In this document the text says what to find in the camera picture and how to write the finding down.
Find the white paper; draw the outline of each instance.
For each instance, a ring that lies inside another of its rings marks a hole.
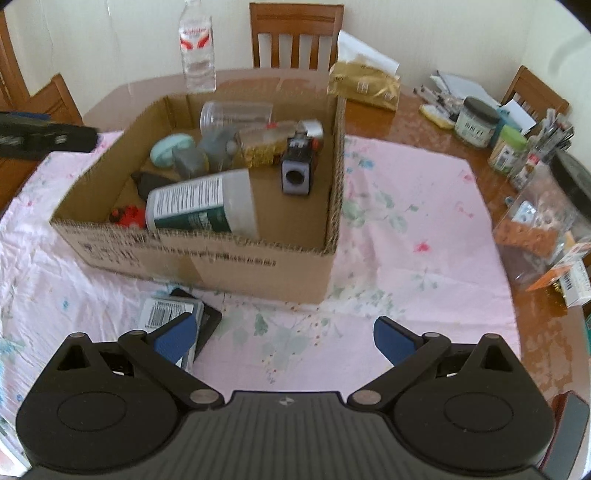
[[[355,62],[373,67],[393,77],[400,64],[390,57],[378,52],[375,48],[363,43],[346,31],[339,32],[339,61]]]
[[[431,75],[431,80],[433,81],[435,86],[439,89],[439,91],[441,91],[441,93],[449,94],[449,88],[447,88],[447,85],[445,84],[445,82],[443,81],[443,79],[439,75]]]
[[[537,122],[515,100],[510,100],[503,106],[503,110],[509,112],[509,116],[519,125],[521,133],[524,135],[537,125]]]
[[[454,97],[461,98],[462,100],[465,100],[466,97],[475,97],[494,109],[499,108],[500,103],[491,97],[479,83],[448,73],[438,72],[438,74],[447,85],[449,93]]]

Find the gold tissue box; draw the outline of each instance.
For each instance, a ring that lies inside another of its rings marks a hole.
[[[328,93],[395,112],[400,77],[360,63],[338,61],[330,69]]]

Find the green jar lid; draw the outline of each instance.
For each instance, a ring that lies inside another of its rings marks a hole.
[[[501,138],[516,150],[523,150],[527,145],[527,139],[521,135],[521,132],[509,125],[505,125],[501,130]]]

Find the black lid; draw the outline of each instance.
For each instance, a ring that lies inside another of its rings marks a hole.
[[[550,170],[565,195],[591,222],[591,173],[572,155],[558,150]]]
[[[475,97],[466,97],[464,106],[478,118],[482,118],[490,124],[497,124],[501,121],[501,116],[497,111],[487,103]]]

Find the light blue soap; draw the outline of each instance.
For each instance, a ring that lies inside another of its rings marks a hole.
[[[179,149],[195,147],[195,140],[191,135],[174,134],[157,142],[150,152],[150,160],[158,168],[170,168],[174,164],[173,148]]]

